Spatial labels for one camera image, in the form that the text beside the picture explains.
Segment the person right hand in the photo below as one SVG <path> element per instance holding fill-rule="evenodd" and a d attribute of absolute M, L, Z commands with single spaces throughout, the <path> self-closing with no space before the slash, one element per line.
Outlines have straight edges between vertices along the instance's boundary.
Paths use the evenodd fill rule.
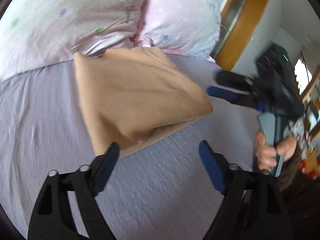
<path fill-rule="evenodd" d="M 276 148 L 266 143 L 266 138 L 262 131 L 258 131 L 254 143 L 254 152 L 257 158 L 257 165 L 260 170 L 271 170 L 277 164 L 276 155 L 284 156 L 284 161 L 290 160 L 297 147 L 297 139 L 288 136 L 281 141 Z"/>

